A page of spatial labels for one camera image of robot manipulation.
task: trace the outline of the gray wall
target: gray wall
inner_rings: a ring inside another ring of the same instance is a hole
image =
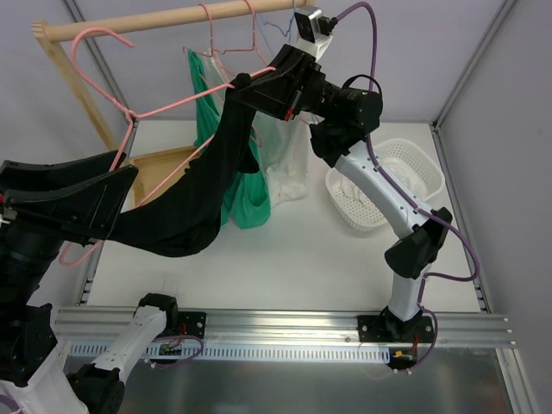
[[[379,25],[376,76],[384,88],[386,120],[431,121],[443,106],[455,81],[503,0],[370,0]],[[79,1],[88,20],[128,13],[197,5],[198,0],[94,0]],[[317,0],[328,16],[335,16],[354,0]],[[287,24],[291,11],[265,14]],[[251,45],[251,18],[215,22],[219,49]],[[265,32],[273,50],[283,37],[275,28]],[[368,73],[372,30],[368,14],[359,10],[336,28],[336,37],[323,57],[323,70],[336,84],[357,73]],[[151,110],[189,96],[192,92],[182,46],[199,51],[209,47],[209,24],[129,34],[135,48],[113,39],[99,44],[123,92],[133,108]],[[262,52],[268,55],[260,34]],[[260,69],[254,53],[229,53],[222,61],[233,72]],[[194,117],[193,104],[172,111],[171,116]]]
[[[104,151],[85,113],[31,32],[31,22],[69,22],[59,0],[4,0],[0,5],[0,160],[53,163]],[[86,53],[82,65],[95,68]],[[123,119],[99,102],[117,133]],[[35,304],[70,304],[78,269],[53,265]]]
[[[511,316],[542,413],[552,412],[552,2],[523,0],[443,127],[490,286]]]

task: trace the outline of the wooden rod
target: wooden rod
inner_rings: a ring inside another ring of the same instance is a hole
[[[249,0],[249,2],[253,6],[255,13],[293,8],[293,0]],[[295,4],[297,7],[302,7],[306,4],[314,4],[314,0],[296,0]],[[249,7],[242,0],[207,4],[207,7],[213,19],[216,20],[250,14]],[[58,43],[61,41],[72,41],[76,35],[92,26],[110,28],[117,33],[128,33],[149,30],[151,28],[169,28],[179,24],[205,22],[207,20],[205,10],[201,6],[193,6],[184,7],[183,9],[155,11],[141,15],[111,17],[91,22],[46,26],[44,34],[50,42]],[[89,37],[104,35],[103,33],[93,33]]]

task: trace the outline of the clothes hanger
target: clothes hanger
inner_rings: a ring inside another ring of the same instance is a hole
[[[276,28],[277,30],[279,30],[279,32],[282,34],[282,36],[284,36],[287,39],[287,42],[289,44],[292,44],[292,27],[293,27],[293,21],[295,20],[296,10],[297,10],[296,0],[293,0],[293,15],[292,15],[292,18],[290,19],[290,21],[287,25],[287,30],[286,31],[284,31],[284,29],[281,28],[278,24],[266,21],[261,15],[258,15],[258,16],[259,16],[260,21],[262,22],[262,24],[264,26],[272,26],[273,28]]]
[[[221,78],[223,78],[224,82],[228,83],[229,82],[228,73],[231,74],[232,76],[235,76],[235,75],[234,75],[234,73],[229,71],[226,67],[224,67],[222,62],[218,59],[218,56],[216,54],[221,53],[221,51],[218,51],[215,48],[215,26],[214,26],[213,18],[211,16],[209,10],[207,9],[207,6],[205,6],[205,4],[200,3],[199,6],[201,6],[205,10],[205,14],[207,15],[207,18],[209,19],[210,53],[198,52],[198,51],[192,50],[192,49],[184,46],[183,47],[184,54],[186,55],[186,50],[190,50],[190,51],[194,52],[195,54],[198,54],[200,56],[204,56],[205,58],[213,59],[213,61],[215,62],[215,66],[216,66],[216,68],[218,69],[218,72],[221,75]],[[253,44],[254,44],[254,49],[257,49],[255,40],[254,40]],[[250,52],[250,51],[251,51],[250,49],[229,49],[229,50],[226,50],[224,52],[226,53],[226,52]],[[256,51],[257,51],[257,54],[259,56],[261,56],[260,52],[258,50],[256,50]],[[209,82],[207,82],[207,80],[205,79],[204,76],[200,75],[200,77],[205,82],[207,87],[209,87],[209,88],[214,87],[214,85],[210,85]],[[221,102],[221,103],[224,102],[224,100],[218,94],[215,94],[214,96],[219,102]],[[255,126],[253,126],[253,131],[254,131],[254,135],[251,134],[251,140],[255,143],[255,145],[257,147],[261,148],[262,147],[262,142],[263,142],[263,137],[262,137],[262,135],[260,134],[260,132],[258,131],[258,129]]]
[[[249,2],[249,0],[243,0],[243,1],[249,7],[249,11],[251,12],[251,16],[253,18],[253,20],[252,20],[252,23],[253,23],[253,36],[252,36],[251,48],[250,49],[225,49],[225,50],[222,50],[222,51],[215,50],[215,52],[220,53],[220,54],[226,54],[227,52],[255,52],[255,53],[257,53],[259,58],[263,61],[265,66],[268,66],[269,61],[262,55],[262,53],[259,51],[259,48],[257,47],[257,34],[256,34],[256,31],[255,31],[255,20],[256,20],[255,19],[255,17],[256,17],[255,9],[254,9],[253,5]],[[207,13],[207,16],[209,17],[209,22],[212,23],[212,18],[210,17],[210,13],[207,10],[207,7],[203,4],[200,4],[200,5],[204,8],[205,13]]]
[[[128,145],[128,142],[129,142],[129,137],[132,133],[132,129],[133,127],[135,126],[135,122],[137,120],[140,120],[140,119],[143,119],[143,118],[147,118],[149,116],[154,116],[154,115],[157,115],[161,112],[164,112],[166,110],[171,110],[171,109],[174,109],[174,108],[177,108],[179,107],[180,105],[183,105],[183,104],[188,104],[189,102],[192,102],[200,97],[205,97],[207,95],[210,95],[211,93],[213,92],[216,92],[216,91],[220,91],[222,89],[226,89],[226,88],[231,88],[231,89],[234,89],[234,86],[230,83],[225,83],[225,84],[222,84],[222,85],[219,85],[219,86],[216,86],[214,88],[211,88],[207,91],[204,91],[204,92],[201,92],[201,93],[198,93],[196,95],[193,95],[191,97],[187,97],[185,99],[181,99],[177,102],[174,102],[174,103],[170,103],[166,106],[163,106],[161,108],[158,108],[157,110],[150,110],[149,112],[144,112],[144,113],[137,113],[135,111],[133,111],[132,109],[130,108],[127,108],[125,105],[123,105],[122,103],[120,103],[119,101],[117,101],[117,99],[113,96],[111,96],[107,91],[105,91],[104,89],[102,89],[101,86],[99,86],[96,82],[94,82],[92,79],[90,79],[79,67],[78,63],[77,63],[77,48],[78,48],[78,44],[90,33],[95,33],[95,32],[101,32],[101,33],[105,33],[107,35],[110,35],[112,37],[114,37],[115,39],[117,39],[118,41],[120,41],[122,44],[128,46],[128,47],[134,47],[134,43],[129,41],[128,39],[124,38],[123,36],[117,34],[116,32],[114,32],[113,30],[110,30],[108,28],[102,28],[102,27],[91,27],[91,28],[87,28],[85,30],[83,30],[82,32],[80,32],[76,37],[75,39],[72,41],[72,44],[71,44],[71,62],[72,62],[72,65],[73,67],[75,68],[75,71],[78,73],[78,75],[88,84],[90,85],[92,88],[94,88],[96,91],[98,91],[104,98],[106,98],[108,101],[110,101],[113,105],[115,105],[124,115],[125,115],[125,118],[127,119],[127,121],[129,122],[129,127],[127,128],[127,131],[122,139],[122,143],[121,143],[121,146],[119,147],[118,151],[117,151],[117,154],[116,154],[116,157],[113,161],[113,163],[111,164],[111,167],[109,169],[109,171],[113,171],[115,168],[116,168],[116,165],[117,165],[117,162],[120,160],[121,158],[121,155],[122,155],[122,152],[124,151],[124,149],[126,148],[126,146]],[[272,72],[274,71],[275,68],[274,67],[265,67],[257,72],[253,72],[253,73],[250,73],[250,76],[251,77],[255,77],[257,75],[261,75],[262,73],[266,73],[266,72]],[[201,150],[203,150],[203,148],[205,148],[207,145],[209,145],[209,143],[212,141],[214,135],[209,138],[206,142],[204,142],[199,148],[197,148],[188,158],[186,158],[186,160],[184,160],[178,167],[176,167],[167,177],[165,177],[153,190],[151,190],[138,204],[136,207],[140,207],[142,205],[144,205],[169,179],[171,179],[180,169],[184,168],[184,166],[186,166],[188,164],[188,162],[190,162],[196,155],[198,155]],[[91,249],[89,249],[79,260],[77,260],[76,262],[73,262],[73,263],[68,263],[66,262],[66,256],[67,254],[69,253],[70,249],[72,248],[72,246],[74,245],[74,243],[69,243],[66,248],[64,249],[63,253],[61,254],[60,256],[60,264],[63,265],[63,266],[66,266],[66,267],[75,267],[75,266],[78,266],[80,264],[82,264],[85,259],[87,259],[91,254],[92,252],[94,252],[97,248],[99,248],[104,242],[103,241],[99,241],[97,242]]]

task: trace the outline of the white laundry basket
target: white laundry basket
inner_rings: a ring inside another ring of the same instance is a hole
[[[405,179],[405,183],[422,200],[430,200],[443,189],[445,178],[441,169],[418,145],[396,138],[375,146],[373,151],[379,156],[379,161]],[[363,202],[343,192],[344,179],[347,180],[335,168],[326,174],[331,200],[347,223],[360,231],[370,231],[386,223],[384,215],[370,200]]]

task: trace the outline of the black cloth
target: black cloth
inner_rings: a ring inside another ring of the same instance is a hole
[[[257,173],[249,149],[255,110],[232,102],[236,90],[250,84],[242,73],[227,89],[223,113],[213,141],[186,174],[163,195],[122,213],[109,240],[167,257],[197,254],[207,248],[221,227],[223,197],[235,173]]]

